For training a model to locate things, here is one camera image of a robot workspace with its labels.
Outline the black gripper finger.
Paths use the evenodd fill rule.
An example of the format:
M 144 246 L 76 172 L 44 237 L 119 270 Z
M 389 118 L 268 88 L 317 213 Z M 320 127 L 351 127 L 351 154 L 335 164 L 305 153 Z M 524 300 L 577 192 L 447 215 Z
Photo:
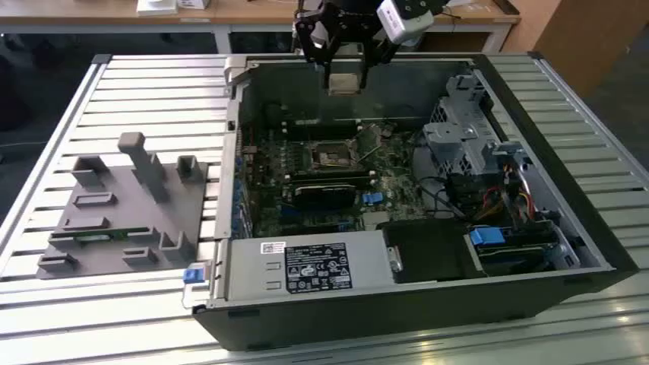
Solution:
M 361 24 L 361 36 L 359 42 L 363 45 L 363 63 L 361 63 L 361 80 L 360 88 L 367 86 L 367 77 L 369 69 L 379 64 L 388 64 L 397 53 L 399 45 L 385 37 L 381 41 L 375 39 L 375 35 L 384 29 L 383 24 L 376 17 L 372 21 Z
M 321 73 L 323 88 L 329 88 L 332 51 L 329 32 L 319 13 L 296 13 L 293 20 L 295 49 Z

